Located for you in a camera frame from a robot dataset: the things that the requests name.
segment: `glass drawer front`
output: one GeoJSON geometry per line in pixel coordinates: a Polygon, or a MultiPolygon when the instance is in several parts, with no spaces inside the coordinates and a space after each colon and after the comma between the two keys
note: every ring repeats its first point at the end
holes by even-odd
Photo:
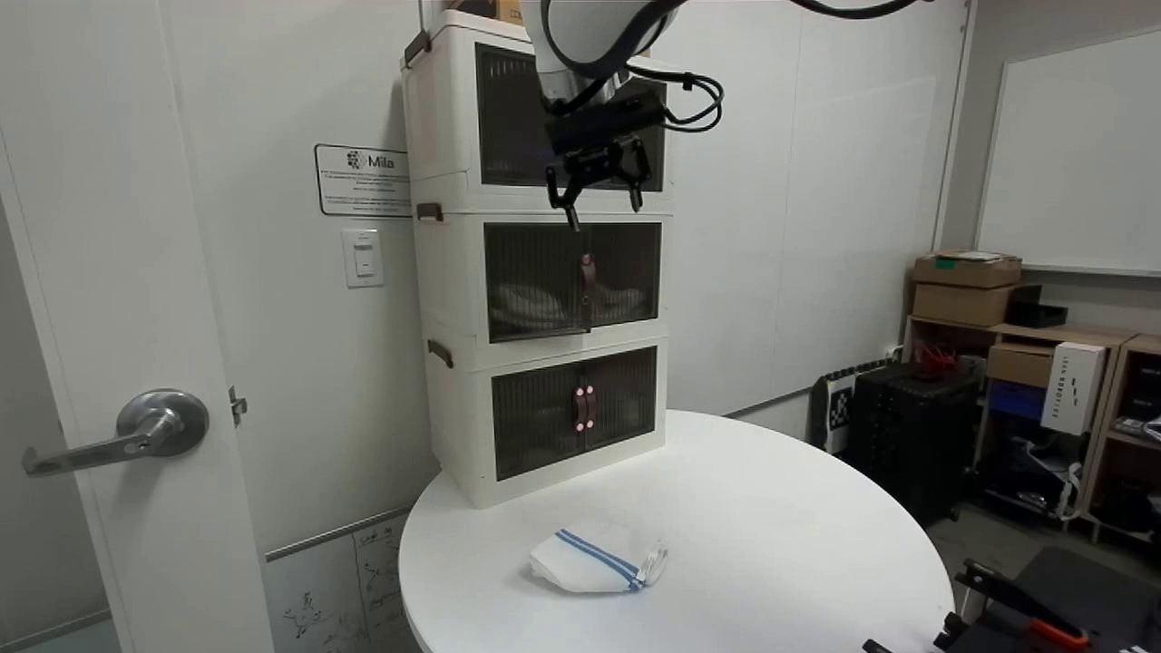
{"type": "Polygon", "coordinates": [[[489,224],[489,342],[656,318],[660,224],[489,224]]]}
{"type": "MultiPolygon", "coordinates": [[[[530,184],[543,188],[543,171],[566,177],[561,162],[549,142],[549,111],[538,80],[538,58],[522,52],[500,52],[474,43],[474,84],[479,84],[479,166],[481,184],[530,184]]],[[[640,133],[640,147],[649,157],[653,177],[645,192],[664,188],[664,128],[649,128],[640,133]]]]}
{"type": "Polygon", "coordinates": [[[645,436],[653,408],[653,347],[496,379],[496,480],[645,436]]]}

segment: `paper label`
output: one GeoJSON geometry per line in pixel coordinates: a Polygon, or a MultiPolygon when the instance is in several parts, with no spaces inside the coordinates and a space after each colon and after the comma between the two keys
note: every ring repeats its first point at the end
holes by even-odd
{"type": "Polygon", "coordinates": [[[409,218],[398,149],[316,147],[321,212],[327,218],[409,218]]]}

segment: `white cabinet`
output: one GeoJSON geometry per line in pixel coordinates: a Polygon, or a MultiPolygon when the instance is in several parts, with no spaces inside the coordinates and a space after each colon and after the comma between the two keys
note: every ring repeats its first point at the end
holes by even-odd
{"type": "Polygon", "coordinates": [[[403,84],[433,451],[474,506],[660,445],[666,399],[664,182],[640,214],[623,188],[591,188],[568,228],[527,174],[553,162],[538,87],[503,80],[503,103],[481,103],[496,52],[538,84],[510,29],[458,23],[403,84]],[[496,128],[496,107],[522,130],[496,128]]]}
{"type": "MultiPolygon", "coordinates": [[[[532,47],[522,29],[445,10],[433,52],[409,61],[403,80],[409,197],[416,207],[474,214],[543,214],[543,171],[556,166],[549,120],[538,87],[532,47]]],[[[664,218],[666,207],[666,142],[645,130],[653,182],[641,188],[641,218],[664,218]]],[[[623,218],[630,197],[619,184],[587,188],[579,218],[623,218]]]]}

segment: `door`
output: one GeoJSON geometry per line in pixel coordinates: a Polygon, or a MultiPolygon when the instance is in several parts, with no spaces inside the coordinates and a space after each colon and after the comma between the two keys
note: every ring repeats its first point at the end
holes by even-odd
{"type": "Polygon", "coordinates": [[[150,0],[0,3],[0,201],[67,445],[109,444],[150,387],[209,419],[187,454],[74,473],[120,651],[260,653],[260,555],[158,27],[150,0]]]}

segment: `cardboard box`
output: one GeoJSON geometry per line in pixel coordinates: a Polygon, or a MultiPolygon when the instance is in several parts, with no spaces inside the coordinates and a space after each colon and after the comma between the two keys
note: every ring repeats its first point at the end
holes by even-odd
{"type": "Polygon", "coordinates": [[[913,287],[909,316],[917,322],[947,322],[986,329],[1006,322],[1011,287],[913,287]]]}
{"type": "Polygon", "coordinates": [[[1088,432],[1104,379],[1104,354],[1104,346],[1057,346],[1040,428],[1065,436],[1088,432]]]}
{"type": "Polygon", "coordinates": [[[443,6],[522,27],[522,0],[443,0],[443,6]]]}
{"type": "Polygon", "coordinates": [[[913,257],[913,284],[940,287],[1017,287],[1023,273],[1021,257],[1006,253],[930,253],[913,257]]]}
{"type": "Polygon", "coordinates": [[[1053,354],[1057,354],[1057,347],[1003,342],[1003,346],[992,346],[992,352],[986,352],[986,379],[1007,381],[1007,386],[1050,387],[1053,354]]]}

